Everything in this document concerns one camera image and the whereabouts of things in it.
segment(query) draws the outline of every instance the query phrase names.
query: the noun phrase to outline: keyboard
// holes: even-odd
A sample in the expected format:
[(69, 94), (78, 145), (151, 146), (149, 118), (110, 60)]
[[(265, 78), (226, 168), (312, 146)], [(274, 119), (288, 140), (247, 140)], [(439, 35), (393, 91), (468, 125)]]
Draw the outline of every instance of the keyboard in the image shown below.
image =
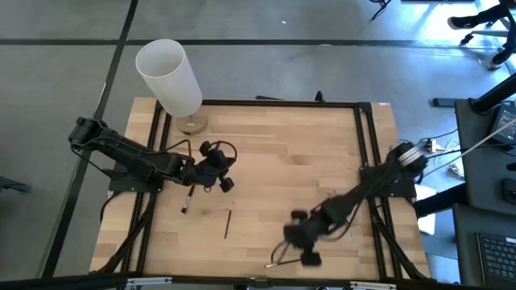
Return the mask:
[(478, 234), (484, 286), (516, 289), (516, 238)]

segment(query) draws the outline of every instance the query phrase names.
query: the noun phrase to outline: concrete floor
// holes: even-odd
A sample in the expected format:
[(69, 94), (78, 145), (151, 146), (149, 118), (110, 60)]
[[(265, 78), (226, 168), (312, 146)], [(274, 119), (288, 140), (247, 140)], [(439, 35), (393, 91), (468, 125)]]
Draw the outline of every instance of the concrete floor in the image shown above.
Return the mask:
[[(0, 0), (0, 39), (117, 39), (129, 4)], [(139, 1), (129, 39), (381, 39), (432, 45), (458, 43), (467, 33), (451, 30), (447, 17), (476, 13), (472, 3), (393, 1), (370, 23), (378, 8), (363, 0), (147, 0)], [(390, 102), (400, 138), (417, 141), (456, 128), (453, 109), (432, 108), (433, 97), (479, 97), (509, 76), (506, 68), (486, 70), (495, 53), (489, 38), (476, 37), (468, 46), (402, 48), (386, 42), (373, 47), (185, 46), (185, 50), (204, 98), (250, 99), (260, 94), (312, 100), (322, 90), (328, 101)], [(140, 48), (124, 48), (104, 114), (108, 125), (120, 132), (132, 98), (152, 95), (134, 67)], [(0, 280), (40, 274), (77, 164), (66, 138), (78, 116), (93, 114), (114, 49), (0, 45), (0, 176), (33, 185), (28, 195), (0, 193)], [(100, 155), (92, 160), (101, 167), (112, 166)], [(460, 182), (446, 170), (423, 181), (438, 190)], [(88, 169), (56, 275), (88, 271), (107, 185), (102, 174)], [(436, 234), (423, 237), (428, 253), (456, 257), (453, 232), (446, 227), (450, 222), (447, 213), (437, 215)], [(456, 280), (442, 276), (443, 271), (432, 273), (442, 280)]]

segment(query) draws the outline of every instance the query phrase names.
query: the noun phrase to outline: lamp base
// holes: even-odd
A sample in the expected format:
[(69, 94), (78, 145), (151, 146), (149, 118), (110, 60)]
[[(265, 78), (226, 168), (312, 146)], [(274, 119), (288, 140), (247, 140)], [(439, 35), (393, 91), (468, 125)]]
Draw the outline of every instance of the lamp base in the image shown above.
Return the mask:
[(176, 118), (176, 126), (185, 135), (201, 133), (208, 125), (208, 118), (204, 116), (191, 115), (189, 117)]

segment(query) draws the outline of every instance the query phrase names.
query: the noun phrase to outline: white cylinder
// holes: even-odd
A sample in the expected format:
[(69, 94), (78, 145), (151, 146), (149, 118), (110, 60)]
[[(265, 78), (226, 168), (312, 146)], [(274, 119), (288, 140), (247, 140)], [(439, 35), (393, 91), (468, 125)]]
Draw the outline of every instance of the white cylinder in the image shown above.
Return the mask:
[(136, 69), (172, 116), (190, 116), (201, 106), (201, 89), (177, 41), (158, 39), (144, 46), (136, 56)]

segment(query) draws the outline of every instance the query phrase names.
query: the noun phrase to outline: wooden table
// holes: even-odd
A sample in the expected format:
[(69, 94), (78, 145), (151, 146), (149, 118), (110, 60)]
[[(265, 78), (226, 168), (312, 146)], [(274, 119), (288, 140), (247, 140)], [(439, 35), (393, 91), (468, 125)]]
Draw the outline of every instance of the wooden table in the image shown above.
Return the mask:
[[(129, 139), (147, 143), (155, 102), (154, 98), (134, 100), (125, 133)], [(389, 147), (397, 142), (393, 114), (385, 103), (373, 103), (372, 110), (384, 159)], [(361, 159), (352, 109), (202, 106), (199, 113), (208, 116), (206, 130), (188, 137), (172, 124), (167, 144), (188, 138), (193, 144), (193, 157), (200, 160), (202, 141), (233, 143), (239, 155), (227, 176), (235, 187), (229, 193), (223, 193), (217, 185), (210, 193), (197, 187), (188, 213), (183, 214), (181, 207), (189, 188), (165, 182), (157, 198), (144, 274), (378, 279), (367, 205), (361, 206), (352, 228), (338, 242), (317, 242), (321, 267), (295, 263), (264, 268), (272, 249), (283, 240), (283, 225), (289, 222), (292, 209), (312, 209), (331, 194), (346, 193), (358, 184)], [(372, 160), (369, 136), (366, 130), (364, 133)], [(229, 147), (223, 149), (231, 154)], [(134, 200), (134, 193), (123, 193), (107, 206), (91, 270), (103, 266), (127, 236)], [(232, 201), (229, 233), (224, 239)], [(399, 244), (419, 271), (428, 276), (414, 209), (402, 198), (391, 198), (390, 204)], [(385, 241), (383, 245), (387, 272), (392, 276), (389, 247)], [(138, 249), (137, 242), (130, 269), (135, 268)], [(298, 257), (299, 252), (290, 249), (285, 258)]]

